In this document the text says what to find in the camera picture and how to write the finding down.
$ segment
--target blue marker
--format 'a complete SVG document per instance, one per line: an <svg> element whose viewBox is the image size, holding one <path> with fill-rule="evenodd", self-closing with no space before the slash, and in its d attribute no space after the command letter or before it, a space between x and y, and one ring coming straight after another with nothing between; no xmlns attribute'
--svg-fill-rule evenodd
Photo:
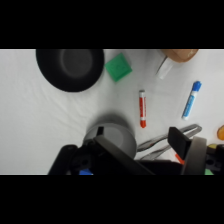
<svg viewBox="0 0 224 224"><path fill-rule="evenodd" d="M201 82L195 82L194 83L191 95L189 97L189 100L187 102L187 106L186 106L185 111L184 111L184 115L182 117L185 121L187 121L189 116L190 116L190 113L192 111L194 102L196 100L196 97L198 95L199 90L201 89L201 86L202 86Z"/></svg>

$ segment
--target red marker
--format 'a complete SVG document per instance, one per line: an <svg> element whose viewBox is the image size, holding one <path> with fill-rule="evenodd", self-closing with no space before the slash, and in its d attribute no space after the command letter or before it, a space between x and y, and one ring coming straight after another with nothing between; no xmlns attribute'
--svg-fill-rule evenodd
<svg viewBox="0 0 224 224"><path fill-rule="evenodd" d="M139 92L140 97L140 114L141 114L141 127L146 127L146 95L145 91Z"/></svg>

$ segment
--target orange object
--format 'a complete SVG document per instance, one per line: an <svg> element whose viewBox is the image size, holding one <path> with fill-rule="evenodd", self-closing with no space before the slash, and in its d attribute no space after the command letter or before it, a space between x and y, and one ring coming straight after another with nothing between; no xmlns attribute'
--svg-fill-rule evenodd
<svg viewBox="0 0 224 224"><path fill-rule="evenodd" d="M224 126L222 126L219 130L218 130L218 138L222 141L224 141Z"/></svg>
<svg viewBox="0 0 224 224"><path fill-rule="evenodd" d="M163 53L173 61L183 63L190 61L199 49L161 49Z"/></svg>
<svg viewBox="0 0 224 224"><path fill-rule="evenodd" d="M139 101L140 101L140 125L142 128L146 127L146 95L145 91L140 91L139 93Z"/></svg>
<svg viewBox="0 0 224 224"><path fill-rule="evenodd" d="M176 158L179 160L180 164L184 165L185 162L180 158L178 154L176 154Z"/></svg>

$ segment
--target green block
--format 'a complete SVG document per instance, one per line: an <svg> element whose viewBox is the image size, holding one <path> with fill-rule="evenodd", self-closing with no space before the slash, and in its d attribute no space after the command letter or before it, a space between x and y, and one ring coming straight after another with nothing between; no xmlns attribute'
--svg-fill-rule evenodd
<svg viewBox="0 0 224 224"><path fill-rule="evenodd" d="M105 67L115 82L132 72L130 65L122 53L109 61Z"/></svg>

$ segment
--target pen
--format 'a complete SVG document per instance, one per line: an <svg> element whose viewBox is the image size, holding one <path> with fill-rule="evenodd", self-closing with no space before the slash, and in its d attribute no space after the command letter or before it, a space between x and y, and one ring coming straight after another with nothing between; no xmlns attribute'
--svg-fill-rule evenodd
<svg viewBox="0 0 224 224"><path fill-rule="evenodd" d="M140 125L142 128L145 128L146 127L146 95L145 95L145 91L139 92L139 99L140 99L140 114L141 114Z"/></svg>
<svg viewBox="0 0 224 224"><path fill-rule="evenodd" d="M188 99L187 106L184 110L184 114L183 114L183 117L182 117L182 119L185 120L185 121L187 121L189 119L189 116L190 116L191 111L193 109L193 106L194 106L196 97L198 95L198 92L201 89L201 86L202 86L202 83L199 82L199 81L195 82L194 85L193 85L191 95Z"/></svg>

